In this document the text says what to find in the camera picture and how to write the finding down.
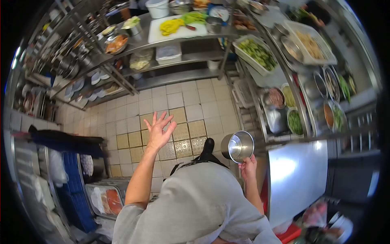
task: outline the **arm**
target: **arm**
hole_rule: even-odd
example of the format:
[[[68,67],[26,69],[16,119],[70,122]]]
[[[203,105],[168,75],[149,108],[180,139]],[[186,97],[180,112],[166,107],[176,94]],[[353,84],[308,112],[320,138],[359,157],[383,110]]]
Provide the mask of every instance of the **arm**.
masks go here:
[[[252,155],[250,158],[245,158],[244,162],[239,164],[238,167],[241,170],[241,176],[245,182],[245,197],[261,214],[264,215],[263,203],[261,202],[259,190],[257,188],[257,161],[255,155]]]
[[[172,122],[168,126],[166,132],[163,130],[163,128],[173,118],[173,115],[171,115],[167,119],[164,119],[166,114],[167,112],[163,112],[161,117],[157,120],[157,112],[154,112],[152,125],[144,119],[144,122],[150,132],[149,142],[146,146],[140,164],[133,173],[129,185],[127,186],[124,201],[125,205],[136,204],[142,208],[146,208],[147,203],[149,202],[156,155],[158,151],[169,141],[170,136],[177,126],[176,122]]]

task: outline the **white bucket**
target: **white bucket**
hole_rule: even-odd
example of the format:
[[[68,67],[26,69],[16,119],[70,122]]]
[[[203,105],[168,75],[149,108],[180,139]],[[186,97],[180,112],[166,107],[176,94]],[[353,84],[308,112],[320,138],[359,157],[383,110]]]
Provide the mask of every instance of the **white bucket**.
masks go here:
[[[153,19],[159,19],[169,15],[168,2],[169,0],[149,0],[145,6]]]

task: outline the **white cutting board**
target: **white cutting board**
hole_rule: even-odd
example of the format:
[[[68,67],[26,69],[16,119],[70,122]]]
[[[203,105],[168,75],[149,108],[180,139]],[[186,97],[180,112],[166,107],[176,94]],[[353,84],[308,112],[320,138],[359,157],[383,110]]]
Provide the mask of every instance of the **white cutting board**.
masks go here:
[[[190,38],[195,36],[207,35],[207,29],[205,25],[190,24],[191,26],[195,27],[196,30],[189,30],[185,26],[180,26],[179,29],[176,31],[176,33],[172,33],[168,36],[163,36],[160,31],[160,25],[167,20],[179,19],[180,17],[181,15],[174,15],[174,16],[169,16],[161,19],[152,20],[149,27],[148,42],[156,43],[159,41],[166,41],[166,40],[177,39],[177,38]]]

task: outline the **hand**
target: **hand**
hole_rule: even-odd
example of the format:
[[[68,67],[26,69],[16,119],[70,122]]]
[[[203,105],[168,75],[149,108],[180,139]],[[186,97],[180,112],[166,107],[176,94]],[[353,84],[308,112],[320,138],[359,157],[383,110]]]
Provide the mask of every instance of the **hand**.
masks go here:
[[[242,164],[238,165],[241,170],[241,176],[245,182],[248,180],[256,180],[257,161],[255,155],[252,154],[250,158],[245,158]]]
[[[147,148],[159,151],[169,141],[169,138],[175,130],[177,123],[172,122],[168,126],[167,131],[164,131],[164,127],[173,118],[173,115],[171,115],[167,119],[164,119],[166,114],[167,112],[164,111],[161,117],[157,120],[157,112],[154,112],[152,125],[150,125],[149,122],[144,119],[144,122],[150,132]]]

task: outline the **black cloth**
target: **black cloth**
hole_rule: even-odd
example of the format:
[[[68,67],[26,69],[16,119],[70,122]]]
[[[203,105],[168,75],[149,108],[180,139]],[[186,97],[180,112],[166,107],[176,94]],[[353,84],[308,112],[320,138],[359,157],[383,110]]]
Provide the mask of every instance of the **black cloth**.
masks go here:
[[[306,5],[307,5],[306,11],[308,13],[314,14],[319,20],[322,20],[322,22],[324,22],[325,25],[327,25],[330,22],[331,20],[330,14],[321,6],[319,6],[315,1],[308,1]],[[311,17],[302,17],[299,20],[299,22],[311,26],[316,30],[319,30],[319,27],[316,25],[316,23]]]
[[[37,130],[33,125],[28,132],[34,143],[56,151],[69,151],[96,158],[105,157],[100,148],[100,144],[104,141],[101,137],[76,136],[57,130]]]

